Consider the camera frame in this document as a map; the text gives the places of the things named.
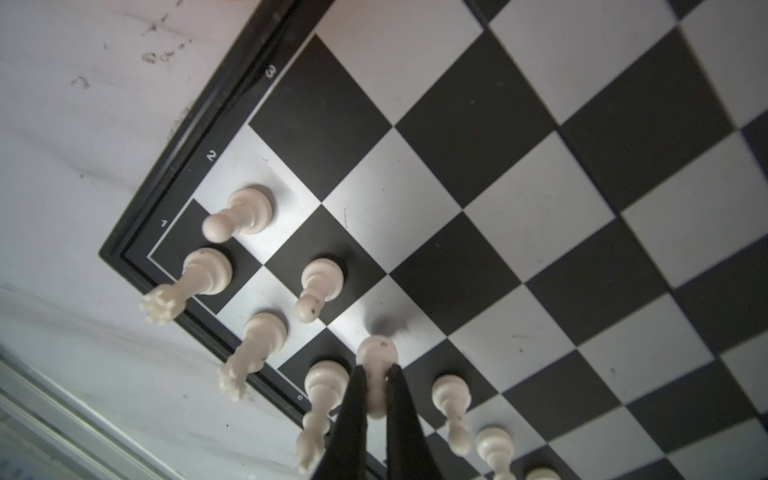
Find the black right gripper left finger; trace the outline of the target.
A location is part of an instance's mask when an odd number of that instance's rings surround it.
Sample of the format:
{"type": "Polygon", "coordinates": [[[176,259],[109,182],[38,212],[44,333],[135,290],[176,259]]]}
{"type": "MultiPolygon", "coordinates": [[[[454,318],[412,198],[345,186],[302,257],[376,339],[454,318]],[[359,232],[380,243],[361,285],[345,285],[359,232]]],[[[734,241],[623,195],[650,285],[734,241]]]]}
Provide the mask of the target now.
{"type": "Polygon", "coordinates": [[[367,383],[361,365],[354,368],[336,429],[312,480],[359,480],[367,469],[367,383]]]}

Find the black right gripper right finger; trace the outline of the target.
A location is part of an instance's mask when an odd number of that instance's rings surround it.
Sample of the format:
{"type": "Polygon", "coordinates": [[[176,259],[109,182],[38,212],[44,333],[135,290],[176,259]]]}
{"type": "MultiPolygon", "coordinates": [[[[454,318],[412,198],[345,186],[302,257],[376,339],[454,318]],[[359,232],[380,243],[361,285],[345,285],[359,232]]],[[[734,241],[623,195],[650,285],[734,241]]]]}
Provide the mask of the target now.
{"type": "Polygon", "coordinates": [[[386,373],[387,478],[442,479],[424,436],[414,402],[398,364],[386,373]]]}

